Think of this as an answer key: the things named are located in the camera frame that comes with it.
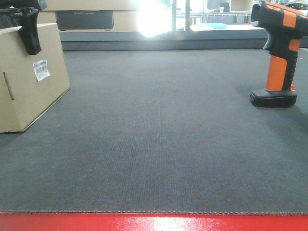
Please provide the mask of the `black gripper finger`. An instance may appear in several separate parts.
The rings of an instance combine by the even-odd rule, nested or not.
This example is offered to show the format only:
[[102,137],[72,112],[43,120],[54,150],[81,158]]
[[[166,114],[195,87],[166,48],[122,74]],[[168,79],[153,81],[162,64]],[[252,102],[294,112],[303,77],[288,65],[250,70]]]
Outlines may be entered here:
[[37,30],[38,13],[34,7],[10,7],[0,10],[1,16],[8,16],[13,26],[19,26],[19,36],[29,55],[37,55],[41,51]]

